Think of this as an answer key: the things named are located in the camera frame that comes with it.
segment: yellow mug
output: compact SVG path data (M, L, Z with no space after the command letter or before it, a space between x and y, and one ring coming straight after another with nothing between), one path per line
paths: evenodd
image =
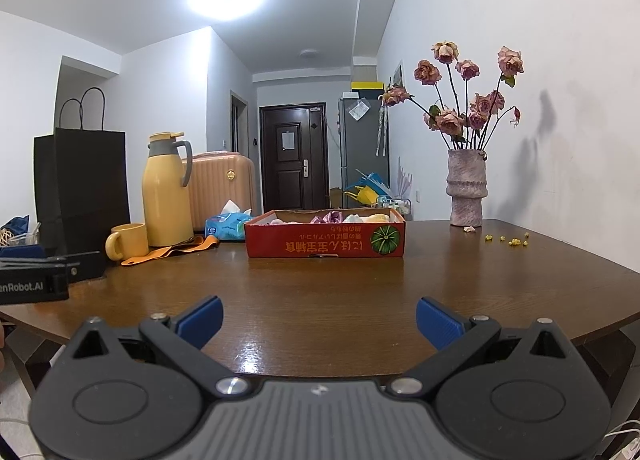
M145 225L124 224L112 228L104 244L104 250L114 262L148 255L149 244Z

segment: triangular cutout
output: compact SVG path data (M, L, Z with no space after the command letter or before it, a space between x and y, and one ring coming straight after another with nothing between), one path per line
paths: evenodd
M533 348L531 349L531 353L532 355L542 355L558 359L564 359L566 357L551 332L540 332Z
M109 350L107 349L107 345L104 344L102 337L100 337L100 332L92 330L87 332L84 339L82 339L76 353L74 353L74 359L97 357L108 353Z

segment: gray ribbed panel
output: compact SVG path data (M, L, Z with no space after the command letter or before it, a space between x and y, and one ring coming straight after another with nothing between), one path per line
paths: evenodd
M254 398L217 405L172 460L471 460L425 407L373 382L267 382Z

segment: vase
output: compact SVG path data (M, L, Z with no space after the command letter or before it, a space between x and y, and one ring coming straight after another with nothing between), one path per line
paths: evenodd
M449 150L447 194L451 196L451 225L482 225L482 198L486 190L485 153L478 150Z

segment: purple wrapped candy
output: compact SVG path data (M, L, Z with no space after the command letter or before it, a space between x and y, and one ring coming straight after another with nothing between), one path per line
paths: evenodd
M340 211L329 211L322 218L323 224L341 224L342 223L342 213Z

